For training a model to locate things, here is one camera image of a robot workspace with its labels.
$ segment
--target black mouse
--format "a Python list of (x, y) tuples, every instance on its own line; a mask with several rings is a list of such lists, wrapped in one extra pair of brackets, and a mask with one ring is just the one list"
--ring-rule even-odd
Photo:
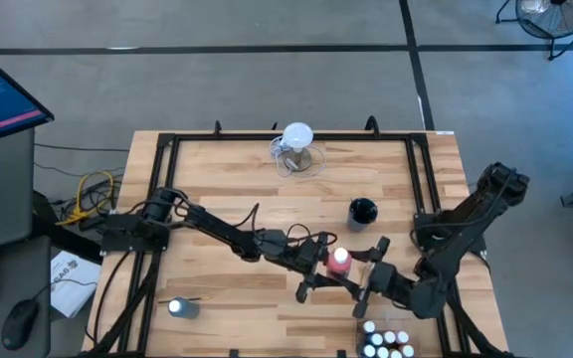
[(37, 312), (39, 312), (39, 303), (34, 299), (24, 299), (12, 307), (1, 328), (1, 344), (4, 348), (16, 350), (26, 344)]

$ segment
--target concrete floor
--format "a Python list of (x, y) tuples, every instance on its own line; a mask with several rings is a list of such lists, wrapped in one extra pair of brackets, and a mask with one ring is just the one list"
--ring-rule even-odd
[[(501, 0), (411, 0), (418, 44), (543, 44), (494, 25)], [(513, 5), (505, 11), (508, 17)], [(0, 0), (0, 48), (405, 44), (396, 0)], [(470, 182), (502, 161), (531, 177), (525, 202), (487, 231), (510, 349), (573, 357), (573, 52), (421, 53), (433, 120), (453, 130)], [(422, 129), (408, 53), (0, 56), (57, 117), (43, 143), (128, 147), (137, 129)], [(38, 148), (73, 172), (124, 165), (121, 153)], [(77, 179), (38, 169), (35, 187), (70, 197)], [(77, 352), (89, 311), (53, 324), (52, 355)]]

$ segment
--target paper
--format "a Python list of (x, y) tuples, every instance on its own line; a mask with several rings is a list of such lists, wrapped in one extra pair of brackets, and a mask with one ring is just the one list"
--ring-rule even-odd
[(76, 255), (60, 252), (50, 265), (50, 300), (67, 318), (72, 318), (83, 307), (88, 298), (95, 292), (96, 285), (80, 285), (72, 281), (59, 282), (62, 279), (73, 279), (80, 283), (98, 282), (100, 266)]

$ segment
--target fan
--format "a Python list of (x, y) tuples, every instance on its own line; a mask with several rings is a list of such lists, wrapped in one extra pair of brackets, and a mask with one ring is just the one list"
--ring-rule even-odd
[(573, 0), (515, 0), (516, 19), (500, 19), (501, 11), (510, 1), (506, 0), (498, 9), (496, 23), (518, 22), (531, 36), (551, 40), (549, 61), (563, 55), (573, 45), (572, 40), (554, 55), (555, 40), (573, 35)]

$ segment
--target butcher block tabletop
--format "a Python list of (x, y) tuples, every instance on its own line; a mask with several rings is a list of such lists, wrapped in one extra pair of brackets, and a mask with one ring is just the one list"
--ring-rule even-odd
[[(146, 199), (158, 134), (134, 134), (118, 200), (121, 212)], [(427, 132), (427, 137), (442, 207), (452, 209), (469, 194), (457, 141), (451, 133)], [(181, 142), (174, 188), (231, 224), (242, 221), (260, 203), (257, 228), (286, 231), (301, 223), (312, 232), (335, 233), (339, 237), (335, 247), (356, 251), (375, 246), (385, 236), (391, 244), (384, 261), (416, 278), (413, 266), (420, 256), (409, 239), (416, 207), (404, 143), (314, 141), (313, 145), (324, 153), (325, 169), (314, 177), (284, 178), (277, 174), (265, 141)], [(311, 153), (319, 163), (319, 154)], [(168, 157), (166, 152), (163, 163)], [(416, 157), (424, 200), (430, 208), (419, 148)], [(161, 168), (161, 186), (166, 167)], [(374, 224), (355, 234), (345, 223), (350, 200), (358, 197), (372, 199), (379, 215)], [(250, 224), (241, 229), (250, 230)], [(305, 234), (299, 228), (292, 233)], [(109, 254), (103, 260), (89, 331), (95, 324), (100, 294), (121, 256)], [(100, 336), (125, 306), (133, 257), (130, 254), (125, 260), (108, 289), (100, 315)], [(146, 258), (143, 275), (148, 263)], [(349, 278), (361, 281), (363, 272), (362, 263), (354, 263)], [(306, 303), (300, 304), (295, 291), (301, 280), (301, 275), (262, 259), (245, 263), (229, 247), (204, 234), (177, 230), (162, 256), (146, 355), (229, 356), (230, 349), (238, 349), (242, 357), (334, 357), (337, 350), (355, 356), (358, 321), (351, 316), (354, 302), (350, 295), (344, 288), (321, 288), (310, 291)], [(466, 256), (457, 280), (465, 310), (491, 343), (506, 350), (487, 268)], [(168, 313), (164, 301), (177, 296), (203, 297), (198, 301), (198, 318), (175, 318)], [(141, 312), (142, 304), (134, 315), (128, 350), (136, 348)], [(446, 314), (452, 348), (459, 350), (452, 314), (448, 309)], [(375, 319), (380, 327), (407, 331), (417, 356), (441, 356), (434, 319), (419, 320), (379, 296), (371, 296), (366, 318)], [(92, 342), (86, 338), (83, 349), (90, 348)]]

